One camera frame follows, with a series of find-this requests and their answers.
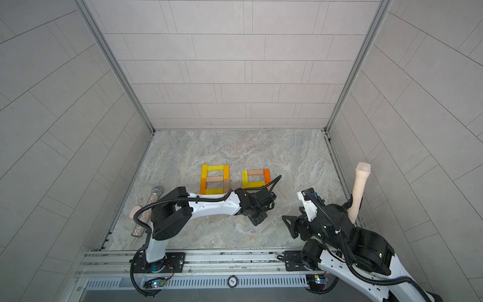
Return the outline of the yellow block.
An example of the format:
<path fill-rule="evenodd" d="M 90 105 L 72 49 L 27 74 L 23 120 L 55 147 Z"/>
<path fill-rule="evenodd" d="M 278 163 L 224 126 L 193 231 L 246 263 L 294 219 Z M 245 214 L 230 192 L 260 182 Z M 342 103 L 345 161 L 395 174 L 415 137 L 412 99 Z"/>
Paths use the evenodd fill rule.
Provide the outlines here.
<path fill-rule="evenodd" d="M 223 195 L 223 189 L 208 189 L 205 191 L 205 195 Z"/>
<path fill-rule="evenodd" d="M 206 179 L 208 176 L 208 165 L 203 164 L 202 166 L 202 173 L 201 173 L 201 179 Z"/>
<path fill-rule="evenodd" d="M 244 189 L 249 188 L 249 174 L 247 170 L 242 171 L 242 187 Z"/>
<path fill-rule="evenodd" d="M 263 187 L 265 186 L 265 182 L 249 182 L 248 183 L 248 188 L 249 189 L 254 189 L 254 188 L 257 188 L 257 187 Z"/>
<path fill-rule="evenodd" d="M 208 172 L 223 171 L 225 169 L 224 165 L 208 166 Z"/>

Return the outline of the tan block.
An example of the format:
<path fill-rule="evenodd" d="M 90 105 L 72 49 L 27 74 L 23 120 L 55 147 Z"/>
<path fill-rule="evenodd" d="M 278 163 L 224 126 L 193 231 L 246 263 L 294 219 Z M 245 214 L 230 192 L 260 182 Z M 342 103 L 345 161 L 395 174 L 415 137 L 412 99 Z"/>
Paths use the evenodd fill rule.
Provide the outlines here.
<path fill-rule="evenodd" d="M 248 176 L 263 176 L 264 174 L 265 171 L 263 169 L 253 169 L 247 171 Z"/>
<path fill-rule="evenodd" d="M 223 180 L 223 194 L 227 194 L 230 191 L 230 180 L 224 179 Z"/>
<path fill-rule="evenodd" d="M 216 183 L 216 182 L 223 182 L 224 177 L 223 176 L 210 176 L 206 178 L 207 183 Z"/>

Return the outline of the amber orange block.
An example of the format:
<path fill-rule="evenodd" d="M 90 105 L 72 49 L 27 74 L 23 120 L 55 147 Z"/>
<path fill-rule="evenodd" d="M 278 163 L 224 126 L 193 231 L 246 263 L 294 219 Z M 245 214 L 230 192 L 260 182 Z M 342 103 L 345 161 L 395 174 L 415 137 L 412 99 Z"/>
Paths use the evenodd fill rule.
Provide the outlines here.
<path fill-rule="evenodd" d="M 224 180 L 230 179 L 230 166 L 229 165 L 223 166 L 223 179 Z"/>

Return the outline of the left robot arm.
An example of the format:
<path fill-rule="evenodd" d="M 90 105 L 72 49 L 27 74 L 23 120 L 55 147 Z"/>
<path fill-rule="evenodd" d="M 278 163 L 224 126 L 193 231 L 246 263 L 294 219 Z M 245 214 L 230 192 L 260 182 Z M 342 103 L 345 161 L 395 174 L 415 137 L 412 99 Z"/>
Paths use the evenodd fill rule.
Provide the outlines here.
<path fill-rule="evenodd" d="M 134 207 L 130 216 L 145 230 L 147 238 L 133 257 L 133 267 L 146 269 L 152 264 L 165 264 L 169 240 L 195 218 L 242 215 L 253 226 L 260 225 L 267 218 L 267 212 L 274 208 L 276 195 L 272 190 L 281 178 L 279 175 L 261 187 L 238 188 L 221 195 L 197 195 L 182 186 L 153 203 Z"/>

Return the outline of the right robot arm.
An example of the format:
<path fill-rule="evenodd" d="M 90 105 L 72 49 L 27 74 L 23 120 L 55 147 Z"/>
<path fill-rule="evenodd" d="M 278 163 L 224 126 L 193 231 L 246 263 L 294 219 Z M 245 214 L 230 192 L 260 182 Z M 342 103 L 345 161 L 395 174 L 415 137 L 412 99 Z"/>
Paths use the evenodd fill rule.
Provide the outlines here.
<path fill-rule="evenodd" d="M 309 291 L 325 294 L 340 281 L 358 289 L 372 301 L 441 301 L 424 290 L 404 268 L 391 244 L 376 232 L 351 222 L 355 203 L 325 204 L 313 188 L 299 192 L 299 216 L 284 215 L 292 238 L 305 242 L 298 256 L 283 260 L 309 271 L 323 271 L 333 278 L 313 275 Z"/>

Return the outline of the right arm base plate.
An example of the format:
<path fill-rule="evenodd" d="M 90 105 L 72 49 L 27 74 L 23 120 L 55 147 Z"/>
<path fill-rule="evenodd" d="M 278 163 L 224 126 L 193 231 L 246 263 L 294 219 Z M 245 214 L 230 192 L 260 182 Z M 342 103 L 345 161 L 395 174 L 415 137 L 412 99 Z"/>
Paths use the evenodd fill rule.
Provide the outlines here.
<path fill-rule="evenodd" d="M 320 252 L 308 250 L 286 250 L 277 259 L 285 264 L 287 271 L 322 271 L 320 268 Z"/>

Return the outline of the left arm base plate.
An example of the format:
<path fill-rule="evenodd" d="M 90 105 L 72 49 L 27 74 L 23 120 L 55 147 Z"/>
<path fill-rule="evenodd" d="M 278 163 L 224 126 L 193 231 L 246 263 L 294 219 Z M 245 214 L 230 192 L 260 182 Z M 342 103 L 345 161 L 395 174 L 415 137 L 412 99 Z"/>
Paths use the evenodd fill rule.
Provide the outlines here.
<path fill-rule="evenodd" d="M 185 258 L 186 254 L 183 252 L 168 252 L 161 260 L 148 262 L 142 250 L 130 261 L 130 272 L 133 274 L 181 273 Z"/>

